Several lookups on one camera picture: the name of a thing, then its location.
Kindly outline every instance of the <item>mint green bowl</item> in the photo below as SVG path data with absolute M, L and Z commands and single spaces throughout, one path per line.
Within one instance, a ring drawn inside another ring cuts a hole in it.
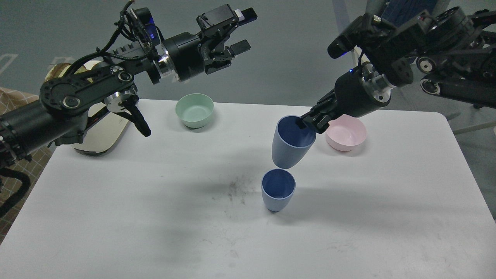
M 186 95 L 176 104 L 176 114 L 184 125 L 200 128 L 212 121 L 214 102 L 205 94 Z

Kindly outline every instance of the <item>light pink bowl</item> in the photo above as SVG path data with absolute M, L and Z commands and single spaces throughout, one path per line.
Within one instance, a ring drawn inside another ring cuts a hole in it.
M 329 122 L 325 131 L 327 143 L 339 151 L 350 151 L 359 146 L 367 137 L 367 129 L 358 118 L 343 114 Z

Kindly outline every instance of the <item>black cable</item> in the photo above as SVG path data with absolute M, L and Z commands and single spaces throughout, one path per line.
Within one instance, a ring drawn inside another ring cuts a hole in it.
M 136 41 L 138 40 L 138 39 L 136 38 L 135 34 L 134 34 L 133 27 L 131 26 L 131 24 L 130 24 L 127 20 L 125 20 L 125 21 L 124 21 L 124 26 L 123 26 L 123 29 L 127 30 L 127 32 L 129 33 L 129 36 L 130 36 L 131 38 L 134 38 Z
M 131 41 L 137 41 L 136 37 L 134 36 L 134 34 L 129 30 L 127 29 L 125 26 L 123 26 L 122 30 L 121 30 L 121 33 L 125 34 L 126 36 L 128 36 L 129 38 L 131 38 Z
M 109 57 L 113 57 L 113 58 L 124 60 L 124 61 L 137 61 L 137 60 L 141 60 L 143 58 L 148 57 L 148 55 L 150 55 L 150 53 L 152 52 L 152 50 L 153 50 L 153 48 L 149 48 L 148 51 L 144 55 L 138 56 L 138 57 L 133 57 L 133 58 L 125 57 L 125 56 L 120 56 L 120 55 L 112 54 L 112 53 L 108 53 L 108 52 L 105 53 L 104 56 L 109 56 Z
M 360 53 L 360 56 L 358 57 L 358 67 L 362 68 L 362 57 L 364 56 L 364 51 Z
M 126 3 L 126 5 L 124 6 L 124 8 L 122 9 L 121 11 L 121 15 L 119 17 L 119 21 L 117 23 L 117 29 L 114 31 L 114 33 L 112 34 L 112 36 L 110 37 L 110 40 L 107 42 L 107 44 L 101 49 L 97 49 L 97 52 L 95 53 L 92 53 L 92 54 L 89 54 L 89 55 L 86 55 L 84 57 L 81 57 L 80 59 L 76 60 L 68 69 L 67 71 L 65 71 L 64 73 L 64 76 L 68 76 L 70 74 L 74 74 L 79 68 L 81 68 L 84 63 L 90 61 L 91 59 L 93 58 L 97 58 L 97 57 L 101 57 L 102 54 L 106 53 L 107 50 L 109 50 L 109 48 L 115 43 L 115 41 L 117 40 L 117 37 L 121 34 L 121 30 L 123 28 L 123 25 L 124 25 L 124 21 L 125 21 L 125 16 L 127 14 L 127 9 L 129 8 L 129 6 L 131 6 L 131 4 L 133 4 L 134 1 L 133 0 L 130 0 Z
M 16 171 L 16 170 L 11 170 L 7 168 L 0 169 L 0 175 L 4 177 L 11 177 L 15 178 L 17 180 L 21 181 L 21 186 L 19 189 L 12 194 L 4 203 L 2 206 L 0 206 L 0 218 L 5 216 L 9 210 L 12 209 L 16 204 L 19 203 L 19 201 L 24 197 L 24 195 L 28 192 L 29 186 L 31 185 L 31 180 L 29 179 L 29 176 L 26 174 Z
M 123 29 L 123 30 L 121 30 L 121 35 L 122 35 L 124 38 L 126 38 L 126 39 L 128 39 L 128 40 L 130 40 L 130 41 L 132 41 L 132 42 L 136 41 L 135 39 L 131 38 L 131 37 L 130 37 L 130 35 L 126 34 L 126 32 L 124 31 L 124 29 Z

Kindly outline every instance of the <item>blue plastic cup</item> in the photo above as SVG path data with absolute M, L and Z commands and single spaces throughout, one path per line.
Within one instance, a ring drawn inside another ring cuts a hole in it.
M 283 169 L 273 169 L 262 178 L 262 199 L 267 209 L 281 211 L 293 196 L 296 188 L 295 178 Z
M 315 132 L 308 127 L 300 129 L 300 117 L 288 115 L 277 122 L 272 141 L 272 161 L 282 169 L 296 165 L 315 142 Z

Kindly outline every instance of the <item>white table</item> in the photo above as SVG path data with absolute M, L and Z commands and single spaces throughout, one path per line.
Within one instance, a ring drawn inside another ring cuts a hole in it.
M 188 129 L 142 100 L 103 157 L 57 148 L 0 246 L 0 278 L 494 278 L 496 226 L 443 116 L 377 111 L 348 153 L 318 135 L 270 213 L 277 120 L 307 107 L 215 104 Z

